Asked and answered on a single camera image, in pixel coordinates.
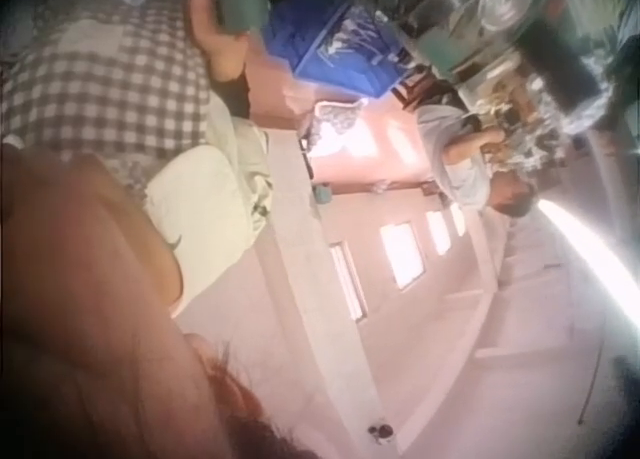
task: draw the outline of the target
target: black cylinder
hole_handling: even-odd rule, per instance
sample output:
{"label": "black cylinder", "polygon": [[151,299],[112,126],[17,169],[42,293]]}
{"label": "black cylinder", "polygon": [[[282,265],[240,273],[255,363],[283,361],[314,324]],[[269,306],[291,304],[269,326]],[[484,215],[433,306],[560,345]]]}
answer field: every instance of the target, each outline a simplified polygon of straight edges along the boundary
{"label": "black cylinder", "polygon": [[557,31],[544,20],[531,23],[514,46],[546,84],[560,110],[571,114],[580,104],[597,97],[598,81]]}

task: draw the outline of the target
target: gray shirt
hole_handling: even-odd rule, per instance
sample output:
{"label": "gray shirt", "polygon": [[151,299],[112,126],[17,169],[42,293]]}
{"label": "gray shirt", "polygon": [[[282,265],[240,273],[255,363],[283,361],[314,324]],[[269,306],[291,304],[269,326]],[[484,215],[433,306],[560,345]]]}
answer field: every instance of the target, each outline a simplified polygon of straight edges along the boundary
{"label": "gray shirt", "polygon": [[435,181],[440,189],[461,206],[482,209],[489,199],[491,177],[478,152],[455,165],[445,165],[444,148],[460,135],[473,132],[465,128],[465,112],[455,107],[429,105],[416,111],[418,130]]}

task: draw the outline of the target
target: blue crate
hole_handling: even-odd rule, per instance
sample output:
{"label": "blue crate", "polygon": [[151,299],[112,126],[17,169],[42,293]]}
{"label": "blue crate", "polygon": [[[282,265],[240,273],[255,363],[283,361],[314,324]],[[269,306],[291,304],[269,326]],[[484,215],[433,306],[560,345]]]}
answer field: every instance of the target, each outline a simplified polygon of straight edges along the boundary
{"label": "blue crate", "polygon": [[361,5],[287,0],[272,11],[263,38],[296,77],[352,94],[381,97],[406,74],[390,59],[402,48],[393,31]]}

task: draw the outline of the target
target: teal container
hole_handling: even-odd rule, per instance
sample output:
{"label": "teal container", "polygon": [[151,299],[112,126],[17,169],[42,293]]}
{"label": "teal container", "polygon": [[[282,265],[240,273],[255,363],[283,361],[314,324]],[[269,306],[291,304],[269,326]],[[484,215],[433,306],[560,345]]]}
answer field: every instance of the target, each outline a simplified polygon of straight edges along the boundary
{"label": "teal container", "polygon": [[262,28],[269,17],[269,0],[216,0],[218,20],[226,32],[240,34]]}

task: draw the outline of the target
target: window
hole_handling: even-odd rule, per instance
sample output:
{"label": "window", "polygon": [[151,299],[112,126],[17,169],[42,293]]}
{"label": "window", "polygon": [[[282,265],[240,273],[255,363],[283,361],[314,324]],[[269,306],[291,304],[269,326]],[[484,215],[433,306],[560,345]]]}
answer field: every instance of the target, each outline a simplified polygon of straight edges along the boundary
{"label": "window", "polygon": [[411,224],[385,226],[380,229],[393,275],[404,289],[424,274],[424,263]]}
{"label": "window", "polygon": [[349,251],[344,243],[334,244],[331,246],[331,256],[333,257],[333,263],[336,265],[336,271],[338,272],[338,278],[342,285],[342,290],[347,298],[347,305],[349,306],[349,313],[351,319],[359,321],[364,318],[364,307],[361,301],[360,287],[357,283],[357,279],[354,276],[353,267],[351,266],[351,258]]}
{"label": "window", "polygon": [[449,236],[449,229],[442,212],[427,212],[427,222],[433,243],[436,246],[436,252],[438,255],[444,256],[451,249],[451,236]]}
{"label": "window", "polygon": [[464,222],[464,214],[458,204],[451,206],[451,215],[453,216],[453,223],[458,231],[458,236],[462,237],[467,232],[467,224]]}

